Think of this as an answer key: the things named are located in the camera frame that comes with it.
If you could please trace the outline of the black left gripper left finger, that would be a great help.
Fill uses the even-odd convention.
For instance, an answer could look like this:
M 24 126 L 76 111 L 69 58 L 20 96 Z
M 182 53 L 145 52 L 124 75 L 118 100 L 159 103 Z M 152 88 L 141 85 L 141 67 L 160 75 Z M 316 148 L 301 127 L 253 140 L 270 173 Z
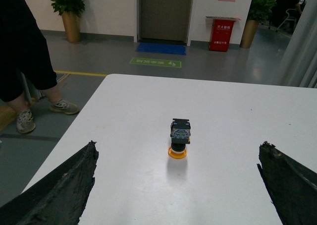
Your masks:
M 76 225 L 90 192 L 99 153 L 95 142 L 0 208 L 2 225 Z

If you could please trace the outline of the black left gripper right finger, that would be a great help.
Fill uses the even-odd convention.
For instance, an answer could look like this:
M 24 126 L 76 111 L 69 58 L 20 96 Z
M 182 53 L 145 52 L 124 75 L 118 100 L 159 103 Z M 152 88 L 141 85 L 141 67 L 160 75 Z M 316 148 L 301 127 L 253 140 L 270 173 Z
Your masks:
M 259 149 L 260 175 L 284 225 L 317 223 L 317 173 L 263 142 Z

